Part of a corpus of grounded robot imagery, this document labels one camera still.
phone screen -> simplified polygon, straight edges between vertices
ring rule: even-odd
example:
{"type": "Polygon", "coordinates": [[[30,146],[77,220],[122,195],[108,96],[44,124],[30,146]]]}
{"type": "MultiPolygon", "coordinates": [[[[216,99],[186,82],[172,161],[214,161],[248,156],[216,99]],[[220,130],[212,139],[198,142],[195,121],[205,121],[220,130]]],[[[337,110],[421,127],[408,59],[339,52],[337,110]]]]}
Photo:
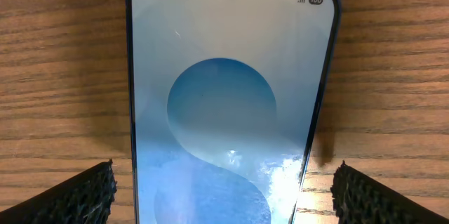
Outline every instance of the phone screen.
{"type": "Polygon", "coordinates": [[[131,5],[140,223],[289,223],[334,1],[131,5]]]}

